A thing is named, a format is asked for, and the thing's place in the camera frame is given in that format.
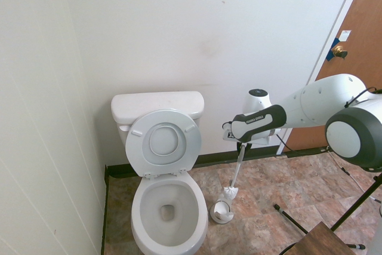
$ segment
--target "black baseboard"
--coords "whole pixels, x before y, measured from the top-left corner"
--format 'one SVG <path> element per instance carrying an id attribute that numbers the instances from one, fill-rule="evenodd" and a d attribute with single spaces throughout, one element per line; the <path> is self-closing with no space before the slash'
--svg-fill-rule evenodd
<path id="1" fill-rule="evenodd" d="M 275 156 L 279 146 L 267 146 L 264 148 L 250 149 L 244 157 L 244 161 L 251 159 L 267 158 Z M 238 160 L 238 152 L 219 152 L 210 153 L 208 155 L 199 155 L 193 168 L 206 167 L 214 164 L 227 164 Z M 107 176 L 123 179 L 125 177 L 138 176 L 130 164 L 110 165 L 105 172 L 105 180 Z"/>
<path id="2" fill-rule="evenodd" d="M 105 199 L 105 210 L 103 214 L 103 227 L 102 227 L 102 245 L 101 245 L 101 255 L 105 252 L 105 233 L 106 233 L 106 219 L 107 219 L 107 199 L 109 198 L 109 173 L 107 172 L 107 166 L 105 166 L 105 182 L 106 182 L 106 199 Z"/>

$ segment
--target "toilet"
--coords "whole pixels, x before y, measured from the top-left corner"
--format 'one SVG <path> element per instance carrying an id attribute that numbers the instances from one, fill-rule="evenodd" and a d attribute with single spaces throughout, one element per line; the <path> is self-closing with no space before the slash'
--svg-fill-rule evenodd
<path id="1" fill-rule="evenodd" d="M 207 234 L 202 191 L 187 173 L 201 149 L 199 92 L 117 95 L 112 113 L 127 158 L 142 177 L 131 229 L 145 255 L 191 255 Z"/>

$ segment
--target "toilet seat hinge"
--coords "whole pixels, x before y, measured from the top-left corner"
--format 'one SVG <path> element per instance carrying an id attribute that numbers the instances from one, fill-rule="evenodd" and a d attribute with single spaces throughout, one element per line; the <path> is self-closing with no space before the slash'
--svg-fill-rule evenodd
<path id="1" fill-rule="evenodd" d="M 183 174 L 185 172 L 186 172 L 185 168 L 180 168 L 178 172 L 172 173 L 172 174 L 175 175 L 175 176 L 179 176 L 179 175 L 181 175 L 181 174 Z"/>
<path id="2" fill-rule="evenodd" d="M 158 175 L 155 175 L 155 174 L 152 174 L 152 173 L 144 173 L 144 176 L 145 176 L 145 178 L 152 180 L 155 177 L 157 177 Z"/>

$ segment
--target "toilet seat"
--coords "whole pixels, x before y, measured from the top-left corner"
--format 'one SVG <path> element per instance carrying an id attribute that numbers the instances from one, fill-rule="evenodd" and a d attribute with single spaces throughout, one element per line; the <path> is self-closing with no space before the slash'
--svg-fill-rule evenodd
<path id="1" fill-rule="evenodd" d="M 200 149 L 201 134 L 194 120 L 174 109 L 139 117 L 127 135 L 127 158 L 141 177 L 180 174 L 191 170 Z"/>

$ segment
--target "tile floor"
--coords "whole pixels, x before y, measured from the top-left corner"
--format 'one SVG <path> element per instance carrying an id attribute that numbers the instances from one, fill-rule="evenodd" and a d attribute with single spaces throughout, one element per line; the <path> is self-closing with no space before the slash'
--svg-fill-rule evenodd
<path id="1" fill-rule="evenodd" d="M 342 164 L 367 189 L 375 174 Z M 189 173 L 201 187 L 207 207 L 228 186 L 236 163 L 195 168 Z M 131 204 L 139 177 L 110 178 L 104 255 L 142 254 L 130 225 Z M 300 240 L 302 233 L 273 209 L 279 204 L 308 231 L 323 221 L 331 227 L 361 195 L 354 181 L 343 173 L 329 154 L 298 158 L 264 158 L 242 164 L 233 203 L 234 219 L 226 225 L 211 221 L 197 255 L 276 255 Z M 382 189 L 374 192 L 382 199 Z M 336 231 L 345 243 L 370 242 L 377 228 L 379 205 L 368 199 Z M 366 254 L 366 250 L 354 250 Z"/>

